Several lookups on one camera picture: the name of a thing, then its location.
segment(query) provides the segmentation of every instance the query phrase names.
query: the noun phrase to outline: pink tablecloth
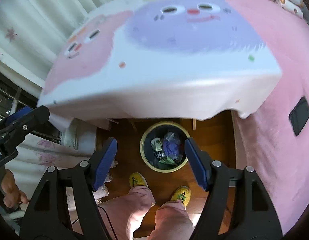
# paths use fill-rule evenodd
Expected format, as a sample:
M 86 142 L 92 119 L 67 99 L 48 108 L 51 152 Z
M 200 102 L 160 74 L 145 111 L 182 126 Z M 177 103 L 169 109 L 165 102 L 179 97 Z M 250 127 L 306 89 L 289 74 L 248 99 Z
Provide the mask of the pink tablecloth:
M 237 167 L 252 165 L 265 184 L 283 233 L 309 203 L 309 120 L 296 137 L 289 113 L 302 96 L 309 103 L 309 26 L 268 0 L 226 0 L 260 34 L 283 77 L 255 114 L 234 116 Z

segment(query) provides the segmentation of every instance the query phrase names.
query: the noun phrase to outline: person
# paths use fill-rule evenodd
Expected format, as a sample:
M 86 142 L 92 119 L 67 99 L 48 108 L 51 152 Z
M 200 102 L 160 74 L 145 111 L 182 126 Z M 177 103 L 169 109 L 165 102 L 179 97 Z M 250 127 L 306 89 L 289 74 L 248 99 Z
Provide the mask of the person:
M 98 206 L 100 215 L 113 240 L 132 240 L 148 210 L 155 205 L 147 181 L 139 173 L 129 177 L 130 191 L 101 203 Z M 193 232 L 193 224 L 186 211 L 191 191 L 186 186 L 179 187 L 170 201 L 158 208 L 155 217 L 154 231 L 148 240 L 188 240 Z M 82 233 L 80 222 L 72 225 L 74 231 Z
M 8 208 L 12 208 L 20 203 L 27 204 L 28 198 L 26 194 L 19 190 L 16 185 L 13 173 L 10 170 L 4 171 L 4 177 L 1 182 L 1 189 L 5 193 L 3 202 Z

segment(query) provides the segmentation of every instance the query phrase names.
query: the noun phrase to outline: table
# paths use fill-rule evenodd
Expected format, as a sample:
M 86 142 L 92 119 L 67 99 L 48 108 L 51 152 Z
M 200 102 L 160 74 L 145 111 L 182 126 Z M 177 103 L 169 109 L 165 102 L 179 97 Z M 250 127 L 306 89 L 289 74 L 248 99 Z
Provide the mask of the table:
M 237 10 L 225 0 L 104 4 L 63 47 L 38 105 L 84 121 L 204 120 L 225 109 L 246 118 L 282 73 Z

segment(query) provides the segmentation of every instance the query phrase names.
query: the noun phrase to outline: pink pants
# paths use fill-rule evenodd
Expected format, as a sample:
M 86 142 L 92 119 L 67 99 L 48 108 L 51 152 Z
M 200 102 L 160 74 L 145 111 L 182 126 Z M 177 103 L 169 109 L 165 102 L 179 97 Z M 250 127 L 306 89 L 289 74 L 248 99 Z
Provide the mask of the pink pants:
M 127 195 L 99 206 L 106 210 L 118 240 L 131 240 L 152 203 L 154 198 L 151 190 L 145 186 L 136 186 Z M 110 236 L 115 239 L 105 212 L 101 208 L 99 211 Z M 179 201 L 168 201 L 162 205 L 156 212 L 155 223 L 148 240 L 188 240 L 193 232 L 193 224 Z M 72 227 L 74 231 L 82 233 L 78 222 Z

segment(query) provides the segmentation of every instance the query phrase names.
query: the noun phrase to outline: window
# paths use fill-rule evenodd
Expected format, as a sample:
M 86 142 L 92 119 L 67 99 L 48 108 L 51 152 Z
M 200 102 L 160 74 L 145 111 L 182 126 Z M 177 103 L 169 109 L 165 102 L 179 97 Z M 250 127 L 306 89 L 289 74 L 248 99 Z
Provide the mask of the window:
M 37 102 L 36 97 L 22 90 L 0 73 L 0 118 L 8 117 L 24 106 L 36 108 Z M 33 131 L 32 134 L 52 142 L 61 142 L 60 131 L 50 122 L 46 122 L 36 131 Z

